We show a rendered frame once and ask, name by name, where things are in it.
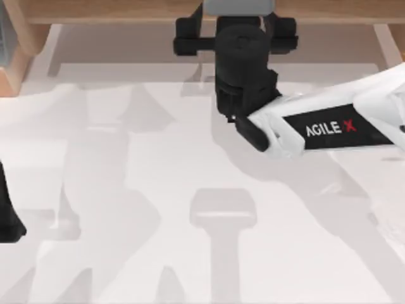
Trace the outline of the wooden open shelf unit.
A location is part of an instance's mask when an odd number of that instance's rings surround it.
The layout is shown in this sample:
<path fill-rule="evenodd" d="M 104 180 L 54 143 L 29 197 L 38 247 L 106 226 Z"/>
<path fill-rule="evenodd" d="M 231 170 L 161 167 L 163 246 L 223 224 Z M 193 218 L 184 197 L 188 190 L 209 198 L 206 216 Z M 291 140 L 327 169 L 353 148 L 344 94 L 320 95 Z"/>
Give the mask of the wooden open shelf unit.
<path fill-rule="evenodd" d="M 405 0 L 273 0 L 275 13 L 309 24 L 386 24 L 405 61 Z M 3 0 L 29 56 L 53 24 L 157 23 L 192 13 L 202 0 Z"/>

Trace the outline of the pale grey rounded box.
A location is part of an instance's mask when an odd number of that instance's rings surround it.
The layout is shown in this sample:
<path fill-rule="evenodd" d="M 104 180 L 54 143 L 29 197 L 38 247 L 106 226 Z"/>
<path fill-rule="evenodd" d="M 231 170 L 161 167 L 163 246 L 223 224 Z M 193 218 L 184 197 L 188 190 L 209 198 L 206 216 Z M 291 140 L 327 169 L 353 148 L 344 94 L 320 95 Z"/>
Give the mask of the pale grey rounded box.
<path fill-rule="evenodd" d="M 273 12 L 275 0 L 203 0 L 203 11 L 214 16 L 265 16 Z"/>

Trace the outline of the wooden drawer with grey inside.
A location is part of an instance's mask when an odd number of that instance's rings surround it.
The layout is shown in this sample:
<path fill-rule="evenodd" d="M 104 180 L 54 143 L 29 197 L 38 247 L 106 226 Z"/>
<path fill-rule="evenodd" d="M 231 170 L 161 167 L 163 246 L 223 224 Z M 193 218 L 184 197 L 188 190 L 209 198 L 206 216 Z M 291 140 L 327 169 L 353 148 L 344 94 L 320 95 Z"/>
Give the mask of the wooden drawer with grey inside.
<path fill-rule="evenodd" d="M 0 0 L 0 98 L 19 94 L 30 59 L 18 42 L 6 7 Z"/>

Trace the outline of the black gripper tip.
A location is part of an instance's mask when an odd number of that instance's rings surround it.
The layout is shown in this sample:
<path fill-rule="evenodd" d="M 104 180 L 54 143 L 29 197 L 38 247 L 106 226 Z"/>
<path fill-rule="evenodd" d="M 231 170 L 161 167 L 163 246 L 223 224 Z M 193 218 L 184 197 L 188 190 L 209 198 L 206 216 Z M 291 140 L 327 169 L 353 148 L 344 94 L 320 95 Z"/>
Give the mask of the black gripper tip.
<path fill-rule="evenodd" d="M 3 163 L 0 161 L 0 243 L 16 243 L 26 234 L 27 228 L 12 205 Z"/>

